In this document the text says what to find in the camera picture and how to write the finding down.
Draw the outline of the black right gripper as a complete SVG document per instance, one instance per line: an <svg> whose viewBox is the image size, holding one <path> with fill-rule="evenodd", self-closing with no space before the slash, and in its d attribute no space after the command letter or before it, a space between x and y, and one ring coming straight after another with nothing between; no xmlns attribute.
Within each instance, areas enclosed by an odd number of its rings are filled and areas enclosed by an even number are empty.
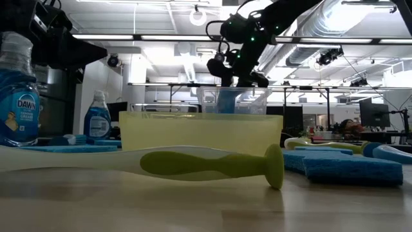
<svg viewBox="0 0 412 232"><path fill-rule="evenodd" d="M209 59L207 68L209 73L221 79L222 87L230 87L233 75L238 77L237 86L257 86L267 88L269 80L259 72L252 72L259 59L259 45L256 41L247 41L243 44L232 64L227 68L217 59Z"/></svg>

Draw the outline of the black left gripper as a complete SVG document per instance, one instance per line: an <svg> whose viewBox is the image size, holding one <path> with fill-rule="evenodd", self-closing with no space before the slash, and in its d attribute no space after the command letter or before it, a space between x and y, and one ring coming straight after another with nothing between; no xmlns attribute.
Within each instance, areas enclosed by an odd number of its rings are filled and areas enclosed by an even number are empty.
<svg viewBox="0 0 412 232"><path fill-rule="evenodd" d="M105 48L70 39L73 25L60 8L38 3L33 16L37 30L32 51L34 64L74 70L107 57Z"/></svg>

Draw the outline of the blue dish soap bottle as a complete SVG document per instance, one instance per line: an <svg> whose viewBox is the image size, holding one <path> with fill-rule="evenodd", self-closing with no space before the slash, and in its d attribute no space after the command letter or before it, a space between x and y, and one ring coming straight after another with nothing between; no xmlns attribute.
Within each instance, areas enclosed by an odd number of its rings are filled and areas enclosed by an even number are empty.
<svg viewBox="0 0 412 232"><path fill-rule="evenodd" d="M37 143L39 92L32 70L32 42L16 32L3 32L0 44L0 145Z"/></svg>
<svg viewBox="0 0 412 232"><path fill-rule="evenodd" d="M95 90L84 118L84 134L90 140L106 140L111 131L111 117L103 91Z"/></svg>
<svg viewBox="0 0 412 232"><path fill-rule="evenodd" d="M241 94L236 88L221 88L217 100L217 113L234 113L236 97Z"/></svg>

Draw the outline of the blue white dish brush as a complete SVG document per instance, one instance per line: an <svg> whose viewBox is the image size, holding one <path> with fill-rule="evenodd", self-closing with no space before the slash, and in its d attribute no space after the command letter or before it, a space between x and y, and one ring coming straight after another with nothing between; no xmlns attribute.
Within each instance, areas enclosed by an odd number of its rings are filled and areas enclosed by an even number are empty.
<svg viewBox="0 0 412 232"><path fill-rule="evenodd" d="M412 153L407 153L392 146L377 142L367 142L362 145L362 154L369 158L390 160L401 164L412 165Z"/></svg>
<svg viewBox="0 0 412 232"><path fill-rule="evenodd" d="M80 146L86 144L87 137L85 135L66 134L61 137L52 138L49 146Z"/></svg>

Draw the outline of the green white dish brush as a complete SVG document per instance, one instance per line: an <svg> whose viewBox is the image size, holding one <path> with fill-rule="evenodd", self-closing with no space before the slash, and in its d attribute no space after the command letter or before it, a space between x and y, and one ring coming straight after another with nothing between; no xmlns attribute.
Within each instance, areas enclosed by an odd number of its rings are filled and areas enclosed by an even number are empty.
<svg viewBox="0 0 412 232"><path fill-rule="evenodd" d="M51 153L0 146L0 172L38 168L115 170L159 179L210 181L262 175L281 189L281 148L270 145L263 156L199 146L166 146L102 153Z"/></svg>
<svg viewBox="0 0 412 232"><path fill-rule="evenodd" d="M352 150L352 152L356 154L363 154L364 148L369 144L370 142L363 142L361 145L348 144L344 142L327 142L321 144L312 144L301 138L289 138L284 141L284 145L287 150L294 150L298 146L329 147Z"/></svg>

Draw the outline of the blue cellulose sponge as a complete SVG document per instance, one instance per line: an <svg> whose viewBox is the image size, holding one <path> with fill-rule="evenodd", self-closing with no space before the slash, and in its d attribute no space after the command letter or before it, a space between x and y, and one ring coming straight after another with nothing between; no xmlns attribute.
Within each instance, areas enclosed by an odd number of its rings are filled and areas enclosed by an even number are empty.
<svg viewBox="0 0 412 232"><path fill-rule="evenodd" d="M331 148L331 147L324 147L324 146L320 146L320 147L296 146L294 149L295 150L306 150L306 151L336 151L336 152L340 152L346 155L353 155L352 150L343 149L343 148Z"/></svg>
<svg viewBox="0 0 412 232"><path fill-rule="evenodd" d="M24 150L43 151L50 153L99 153L117 151L116 146L96 146L96 145L80 145L80 146L25 146L20 147Z"/></svg>
<svg viewBox="0 0 412 232"><path fill-rule="evenodd" d="M116 146L117 148L121 148L122 142L120 140L95 140L94 145L96 146Z"/></svg>
<svg viewBox="0 0 412 232"><path fill-rule="evenodd" d="M360 186L401 186L398 162L358 157L338 151L283 150L285 169L312 182Z"/></svg>

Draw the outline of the clear deep plastic bin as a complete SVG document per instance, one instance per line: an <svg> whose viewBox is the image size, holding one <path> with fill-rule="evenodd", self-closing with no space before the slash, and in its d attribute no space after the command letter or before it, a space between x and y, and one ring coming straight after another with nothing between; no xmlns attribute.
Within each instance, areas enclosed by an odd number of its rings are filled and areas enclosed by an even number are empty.
<svg viewBox="0 0 412 232"><path fill-rule="evenodd" d="M267 114L267 98L272 94L268 88L205 87L197 89L197 97L203 113L217 113L217 100L221 88L236 88L241 94L236 97L234 114Z"/></svg>

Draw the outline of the long ceiling light strip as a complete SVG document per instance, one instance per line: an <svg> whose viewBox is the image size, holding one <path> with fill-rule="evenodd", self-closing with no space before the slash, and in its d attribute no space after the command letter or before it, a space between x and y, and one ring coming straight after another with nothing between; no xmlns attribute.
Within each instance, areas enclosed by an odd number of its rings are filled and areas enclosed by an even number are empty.
<svg viewBox="0 0 412 232"><path fill-rule="evenodd" d="M210 41L206 35L75 34L85 41Z"/></svg>
<svg viewBox="0 0 412 232"><path fill-rule="evenodd" d="M412 39L359 39L359 38L314 38L276 37L277 43L290 44L372 44L372 45L412 45Z"/></svg>

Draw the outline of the black computer monitor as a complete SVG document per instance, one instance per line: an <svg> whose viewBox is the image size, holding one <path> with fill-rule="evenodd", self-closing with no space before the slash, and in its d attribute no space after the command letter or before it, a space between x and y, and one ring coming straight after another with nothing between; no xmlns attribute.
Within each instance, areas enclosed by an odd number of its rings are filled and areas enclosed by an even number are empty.
<svg viewBox="0 0 412 232"><path fill-rule="evenodd" d="M127 111L127 106L127 102L107 103L111 122L118 122L119 113L122 111Z"/></svg>
<svg viewBox="0 0 412 232"><path fill-rule="evenodd" d="M359 102L360 121L364 127L388 128L391 126L386 104L372 103L371 99Z"/></svg>

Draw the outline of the yellow translucent plastic bin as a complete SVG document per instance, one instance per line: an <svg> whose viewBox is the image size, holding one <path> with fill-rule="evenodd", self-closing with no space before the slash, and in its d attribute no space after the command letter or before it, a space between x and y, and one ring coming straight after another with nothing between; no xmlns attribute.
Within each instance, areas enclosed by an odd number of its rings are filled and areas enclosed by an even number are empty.
<svg viewBox="0 0 412 232"><path fill-rule="evenodd" d="M280 115L122 111L123 150L160 146L202 146L262 156L279 144Z"/></svg>

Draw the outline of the clear shallow plastic bin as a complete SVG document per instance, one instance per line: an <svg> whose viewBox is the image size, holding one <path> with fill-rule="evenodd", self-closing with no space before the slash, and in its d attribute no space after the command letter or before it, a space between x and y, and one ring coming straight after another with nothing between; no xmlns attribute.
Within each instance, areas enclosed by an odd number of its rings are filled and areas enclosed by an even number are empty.
<svg viewBox="0 0 412 232"><path fill-rule="evenodd" d="M191 104L130 104L131 111L171 112L171 113L199 113L198 105Z"/></svg>

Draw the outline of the person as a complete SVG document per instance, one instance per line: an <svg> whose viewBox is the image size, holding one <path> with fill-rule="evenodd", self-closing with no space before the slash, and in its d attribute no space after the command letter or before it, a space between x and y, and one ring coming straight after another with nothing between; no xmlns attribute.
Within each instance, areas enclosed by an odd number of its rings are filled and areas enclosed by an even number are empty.
<svg viewBox="0 0 412 232"><path fill-rule="evenodd" d="M355 122L351 119L343 120L339 124L339 133L341 134L350 134L350 135L357 135L364 131L363 126Z"/></svg>

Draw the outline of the black gantry beam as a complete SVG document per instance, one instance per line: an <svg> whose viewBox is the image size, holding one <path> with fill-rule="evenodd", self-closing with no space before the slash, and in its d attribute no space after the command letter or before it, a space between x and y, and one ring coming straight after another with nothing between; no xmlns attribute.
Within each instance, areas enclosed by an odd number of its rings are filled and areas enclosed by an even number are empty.
<svg viewBox="0 0 412 232"><path fill-rule="evenodd" d="M403 21L412 36L412 0L391 0L400 12Z"/></svg>

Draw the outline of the silver ventilation duct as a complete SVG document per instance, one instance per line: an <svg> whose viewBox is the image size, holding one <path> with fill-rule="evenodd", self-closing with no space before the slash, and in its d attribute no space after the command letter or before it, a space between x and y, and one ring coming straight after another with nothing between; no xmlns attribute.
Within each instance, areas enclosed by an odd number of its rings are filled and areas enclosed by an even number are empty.
<svg viewBox="0 0 412 232"><path fill-rule="evenodd" d="M344 5L345 0L324 0L301 23L294 23L285 35L300 37L340 37L359 24L368 13L359 6ZM259 68L270 63L300 66L319 51L317 47L294 44L268 45L259 58Z"/></svg>

